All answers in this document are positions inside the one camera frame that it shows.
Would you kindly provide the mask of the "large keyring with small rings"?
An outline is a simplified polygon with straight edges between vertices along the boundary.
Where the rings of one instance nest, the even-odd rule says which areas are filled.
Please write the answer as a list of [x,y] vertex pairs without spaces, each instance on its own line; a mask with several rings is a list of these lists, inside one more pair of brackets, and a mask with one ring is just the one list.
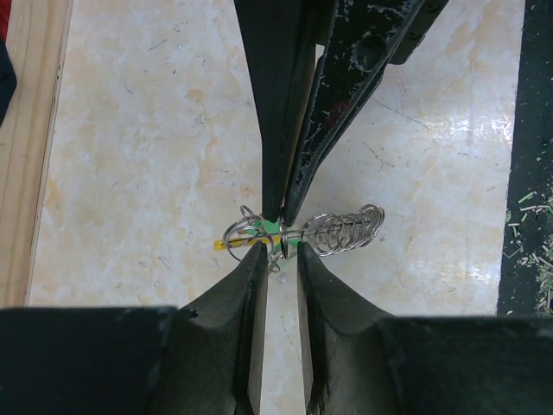
[[[236,253],[239,248],[262,242],[269,251],[269,271],[279,272],[281,263],[289,259],[274,258],[270,246],[265,243],[265,239],[256,234],[258,228],[253,226],[254,220],[265,219],[259,214],[254,214],[246,205],[240,207],[240,213],[241,218],[223,232],[221,239],[213,243],[213,248],[226,251],[240,261],[242,258]],[[377,237],[384,221],[385,211],[381,207],[365,204],[349,214],[317,214],[301,227],[292,228],[298,230],[301,235],[298,245],[306,242],[315,250],[317,256],[327,257],[369,245]],[[281,219],[275,222],[280,222],[286,227]]]

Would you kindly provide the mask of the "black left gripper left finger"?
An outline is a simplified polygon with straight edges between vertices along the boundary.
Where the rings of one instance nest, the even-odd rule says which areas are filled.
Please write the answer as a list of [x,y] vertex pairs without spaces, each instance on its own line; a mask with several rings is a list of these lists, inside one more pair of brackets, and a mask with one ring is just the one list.
[[177,310],[153,414],[258,414],[264,359],[267,248]]

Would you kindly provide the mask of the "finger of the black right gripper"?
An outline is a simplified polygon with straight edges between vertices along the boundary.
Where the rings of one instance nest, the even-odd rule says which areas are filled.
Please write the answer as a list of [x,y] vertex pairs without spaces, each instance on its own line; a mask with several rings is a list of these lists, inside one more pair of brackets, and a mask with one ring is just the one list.
[[276,218],[333,1],[236,1],[262,143],[262,216]]
[[332,1],[315,67],[281,218],[296,221],[315,173],[338,143],[389,65],[404,64],[446,2]]

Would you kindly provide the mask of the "green tagged key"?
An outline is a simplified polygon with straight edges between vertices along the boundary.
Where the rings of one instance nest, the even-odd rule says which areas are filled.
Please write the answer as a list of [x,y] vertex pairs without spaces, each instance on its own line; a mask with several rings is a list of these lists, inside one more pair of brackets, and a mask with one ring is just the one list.
[[267,220],[254,220],[253,226],[257,227],[256,234],[265,239],[270,246],[271,254],[276,259],[292,259],[297,252],[297,245],[301,240],[298,230],[284,227],[280,222]]

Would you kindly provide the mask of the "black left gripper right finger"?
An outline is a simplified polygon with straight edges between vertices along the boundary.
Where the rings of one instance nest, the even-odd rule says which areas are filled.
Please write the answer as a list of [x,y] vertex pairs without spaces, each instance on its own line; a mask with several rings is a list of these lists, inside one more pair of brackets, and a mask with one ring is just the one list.
[[306,412],[414,413],[402,367],[412,322],[363,298],[307,243],[297,273]]

